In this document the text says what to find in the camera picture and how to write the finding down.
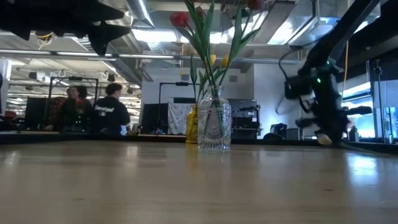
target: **black t-shirt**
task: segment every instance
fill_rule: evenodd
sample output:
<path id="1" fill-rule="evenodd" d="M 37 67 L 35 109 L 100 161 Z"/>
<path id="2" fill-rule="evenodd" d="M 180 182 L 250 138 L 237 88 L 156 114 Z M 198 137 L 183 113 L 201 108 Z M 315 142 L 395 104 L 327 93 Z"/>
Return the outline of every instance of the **black t-shirt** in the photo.
<path id="1" fill-rule="evenodd" d="M 125 105 L 119 100 L 107 96 L 95 103 L 92 122 L 94 133 L 118 135 L 121 132 L 121 126 L 128 123 L 130 123 L 130 115 Z"/>

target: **ceiling pipe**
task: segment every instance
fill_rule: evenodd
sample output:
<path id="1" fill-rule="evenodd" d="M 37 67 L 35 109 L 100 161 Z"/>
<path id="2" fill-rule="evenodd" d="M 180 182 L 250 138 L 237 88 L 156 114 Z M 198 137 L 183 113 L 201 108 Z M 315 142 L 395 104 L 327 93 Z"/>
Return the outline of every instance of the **ceiling pipe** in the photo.
<path id="1" fill-rule="evenodd" d="M 131 26 L 137 26 L 138 22 L 143 22 L 151 28 L 155 28 L 150 19 L 146 0 L 126 0 L 130 15 L 134 18 Z"/>
<path id="2" fill-rule="evenodd" d="M 46 50 L 14 50 L 14 49 L 0 49 L 0 54 L 3 57 L 19 57 L 19 58 L 61 58 L 64 60 L 102 60 L 104 58 L 138 58 L 138 59 L 159 59 L 159 60 L 191 60 L 191 56 L 188 55 L 153 55 L 153 54 L 105 54 L 101 57 L 96 53 L 86 52 L 57 52 L 57 51 L 46 51 Z M 199 56 L 194 56 L 194 60 L 201 60 Z M 216 60 L 222 60 L 222 57 L 217 57 Z M 274 58 L 249 58 L 249 57 L 236 57 L 234 62 L 247 62 L 247 63 L 261 63 L 261 64 L 276 64 L 278 59 Z M 296 65 L 299 63 L 298 60 L 283 60 L 283 64 Z"/>

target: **red tulip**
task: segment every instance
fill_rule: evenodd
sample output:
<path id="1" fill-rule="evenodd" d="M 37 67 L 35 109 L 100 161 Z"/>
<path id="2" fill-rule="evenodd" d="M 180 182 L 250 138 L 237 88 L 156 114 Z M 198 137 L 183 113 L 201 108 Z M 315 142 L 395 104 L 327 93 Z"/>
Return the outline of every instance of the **red tulip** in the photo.
<path id="1" fill-rule="evenodd" d="M 248 0 L 248 8 L 251 10 L 259 10 L 262 7 L 262 0 Z"/>
<path id="2" fill-rule="evenodd" d="M 197 7 L 195 10 L 200 17 L 203 17 L 205 15 L 205 12 L 201 7 Z"/>
<path id="3" fill-rule="evenodd" d="M 175 27 L 186 27 L 189 21 L 189 15 L 186 12 L 175 12 L 170 15 L 170 22 Z"/>

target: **clear glass vase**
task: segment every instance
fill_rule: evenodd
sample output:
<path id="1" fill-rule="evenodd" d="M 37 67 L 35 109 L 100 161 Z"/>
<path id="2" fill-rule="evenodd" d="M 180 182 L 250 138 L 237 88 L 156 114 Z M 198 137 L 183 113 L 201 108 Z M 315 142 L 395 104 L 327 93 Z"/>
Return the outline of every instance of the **clear glass vase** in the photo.
<path id="1" fill-rule="evenodd" d="M 210 86 L 199 104 L 198 150 L 229 152 L 231 149 L 231 105 L 221 97 L 221 86 Z"/>

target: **desk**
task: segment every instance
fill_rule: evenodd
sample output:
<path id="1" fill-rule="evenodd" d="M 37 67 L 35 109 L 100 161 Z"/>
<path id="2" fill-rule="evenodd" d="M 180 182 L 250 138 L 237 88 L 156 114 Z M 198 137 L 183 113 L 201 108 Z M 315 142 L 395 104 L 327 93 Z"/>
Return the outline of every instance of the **desk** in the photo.
<path id="1" fill-rule="evenodd" d="M 1 147 L 1 223 L 398 223 L 393 157 L 117 141 Z"/>

